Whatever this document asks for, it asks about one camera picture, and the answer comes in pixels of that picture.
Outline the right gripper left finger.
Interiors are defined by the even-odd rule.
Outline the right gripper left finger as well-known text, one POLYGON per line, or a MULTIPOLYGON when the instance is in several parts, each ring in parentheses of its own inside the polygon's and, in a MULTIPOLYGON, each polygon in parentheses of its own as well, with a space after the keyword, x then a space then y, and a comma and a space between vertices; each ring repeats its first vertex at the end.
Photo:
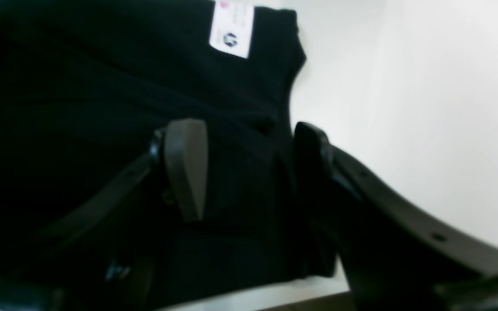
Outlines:
POLYGON ((0 311, 147 310, 162 225, 204 214, 207 128, 173 120, 81 206, 0 228, 0 311))

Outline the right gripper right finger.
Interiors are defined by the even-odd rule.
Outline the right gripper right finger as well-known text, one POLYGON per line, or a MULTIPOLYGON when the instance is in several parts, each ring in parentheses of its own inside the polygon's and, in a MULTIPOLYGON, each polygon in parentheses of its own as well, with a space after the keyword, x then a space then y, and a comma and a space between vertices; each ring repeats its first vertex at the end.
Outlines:
POLYGON ((498 311, 498 248, 421 210, 326 133, 294 131, 299 193, 360 311, 498 311))

